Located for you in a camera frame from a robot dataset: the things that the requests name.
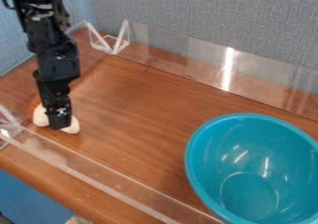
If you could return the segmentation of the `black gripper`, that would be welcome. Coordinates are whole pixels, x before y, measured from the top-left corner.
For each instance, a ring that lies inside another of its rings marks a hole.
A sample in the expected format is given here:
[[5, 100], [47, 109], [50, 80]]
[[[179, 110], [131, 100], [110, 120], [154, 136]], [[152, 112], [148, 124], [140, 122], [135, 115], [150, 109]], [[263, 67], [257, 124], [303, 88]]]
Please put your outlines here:
[[50, 127], [59, 130], [71, 126], [72, 105], [67, 79], [80, 77], [80, 53], [74, 41], [55, 46], [37, 55], [39, 71], [32, 76], [46, 108]]

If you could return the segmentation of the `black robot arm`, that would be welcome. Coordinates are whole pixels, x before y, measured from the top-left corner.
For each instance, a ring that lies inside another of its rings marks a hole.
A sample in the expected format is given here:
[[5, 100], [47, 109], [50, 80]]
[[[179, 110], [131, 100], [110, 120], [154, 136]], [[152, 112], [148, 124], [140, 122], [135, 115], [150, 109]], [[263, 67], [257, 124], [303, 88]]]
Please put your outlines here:
[[1, 0], [16, 12], [27, 34], [27, 49], [37, 56], [36, 80], [44, 114], [54, 130], [71, 126], [70, 83], [80, 77], [76, 42], [64, 33], [70, 14], [62, 0]]

